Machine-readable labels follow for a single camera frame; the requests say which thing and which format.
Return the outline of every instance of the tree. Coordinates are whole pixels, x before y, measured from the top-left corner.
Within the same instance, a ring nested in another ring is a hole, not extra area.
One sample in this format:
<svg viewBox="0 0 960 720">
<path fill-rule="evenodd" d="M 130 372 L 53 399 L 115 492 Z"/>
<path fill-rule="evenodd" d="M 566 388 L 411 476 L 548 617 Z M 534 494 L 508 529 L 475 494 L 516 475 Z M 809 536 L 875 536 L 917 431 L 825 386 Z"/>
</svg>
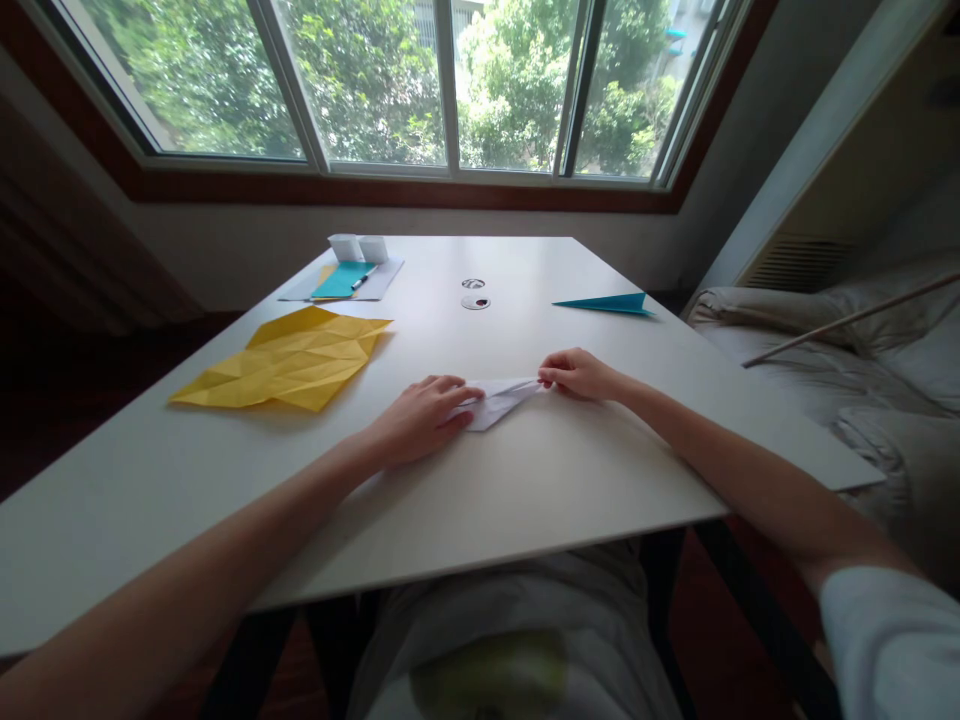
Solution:
<svg viewBox="0 0 960 720">
<path fill-rule="evenodd" d="M 461 157 L 475 167 L 549 171 L 554 162 L 575 0 L 498 0 L 461 38 L 469 102 L 459 103 Z M 663 0 L 610 0 L 577 167 L 637 171 L 669 122 L 676 84 L 649 79 L 666 47 Z"/>
<path fill-rule="evenodd" d="M 608 2 L 580 170 L 636 172 L 665 129 L 676 86 L 649 78 L 665 2 Z M 243 0 L 83 3 L 178 148 L 302 157 Z M 410 0 L 278 7 L 333 159 L 444 163 L 436 55 Z M 474 15 L 460 38 L 462 164 L 552 168 L 576 12 L 576 0 L 494 0 Z"/>
<path fill-rule="evenodd" d="M 303 156 L 242 0 L 83 4 L 178 149 Z"/>
<path fill-rule="evenodd" d="M 338 160 L 444 164 L 437 60 L 404 0 L 283 0 L 317 124 Z"/>
</svg>

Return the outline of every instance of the creased paper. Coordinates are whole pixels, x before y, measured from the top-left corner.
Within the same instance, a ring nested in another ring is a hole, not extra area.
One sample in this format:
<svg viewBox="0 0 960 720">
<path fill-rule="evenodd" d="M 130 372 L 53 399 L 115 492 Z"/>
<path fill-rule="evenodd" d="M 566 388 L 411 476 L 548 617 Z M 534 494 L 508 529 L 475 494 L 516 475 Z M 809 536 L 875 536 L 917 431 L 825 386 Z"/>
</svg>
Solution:
<svg viewBox="0 0 960 720">
<path fill-rule="evenodd" d="M 276 399 L 319 412 L 367 362 L 392 320 L 308 307 L 264 323 L 247 349 L 205 371 L 170 402 L 240 408 Z"/>
<path fill-rule="evenodd" d="M 513 378 L 511 380 L 468 380 L 469 387 L 482 388 L 486 393 L 482 400 L 467 400 L 457 407 L 450 417 L 464 410 L 473 413 L 473 421 L 467 425 L 469 432 L 483 432 L 524 400 L 540 391 L 536 378 Z"/>
</svg>

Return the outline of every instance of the sofa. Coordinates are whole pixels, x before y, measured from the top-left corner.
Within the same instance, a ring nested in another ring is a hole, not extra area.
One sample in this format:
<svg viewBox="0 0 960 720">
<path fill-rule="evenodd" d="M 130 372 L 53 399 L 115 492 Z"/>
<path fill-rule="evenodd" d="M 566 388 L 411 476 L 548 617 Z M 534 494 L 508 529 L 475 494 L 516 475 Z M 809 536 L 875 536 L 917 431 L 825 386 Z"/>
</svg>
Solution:
<svg viewBox="0 0 960 720">
<path fill-rule="evenodd" d="M 688 322 L 737 363 L 858 310 L 960 273 L 942 251 L 814 294 L 710 288 Z M 829 428 L 886 481 L 845 499 L 960 597 L 960 282 L 747 372 Z"/>
</svg>

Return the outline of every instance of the yellow paper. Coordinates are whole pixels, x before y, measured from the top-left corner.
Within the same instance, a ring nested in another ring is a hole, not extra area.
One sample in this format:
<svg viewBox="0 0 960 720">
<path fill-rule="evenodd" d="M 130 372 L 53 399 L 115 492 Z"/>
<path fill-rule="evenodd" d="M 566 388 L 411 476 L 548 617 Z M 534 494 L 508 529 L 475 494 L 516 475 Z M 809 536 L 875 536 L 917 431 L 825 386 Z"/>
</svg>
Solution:
<svg viewBox="0 0 960 720">
<path fill-rule="evenodd" d="M 392 320 L 308 307 L 260 326 L 247 349 L 215 365 L 170 402 L 238 408 L 276 399 L 319 412 L 367 362 Z"/>
</svg>

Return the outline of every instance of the teal paper airplane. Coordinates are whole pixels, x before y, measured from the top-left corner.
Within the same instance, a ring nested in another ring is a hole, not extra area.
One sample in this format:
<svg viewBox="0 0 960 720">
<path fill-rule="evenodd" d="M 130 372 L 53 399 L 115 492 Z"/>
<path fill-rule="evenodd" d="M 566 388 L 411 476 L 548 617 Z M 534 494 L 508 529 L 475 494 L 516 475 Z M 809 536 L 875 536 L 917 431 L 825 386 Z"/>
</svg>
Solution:
<svg viewBox="0 0 960 720">
<path fill-rule="evenodd" d="M 643 309 L 643 299 L 646 293 L 632 295 L 611 295 L 605 298 L 589 298 L 587 300 L 567 300 L 562 303 L 553 303 L 562 307 L 578 307 L 584 310 L 603 310 L 605 312 L 623 312 L 630 315 L 654 315 L 655 313 Z"/>
</svg>

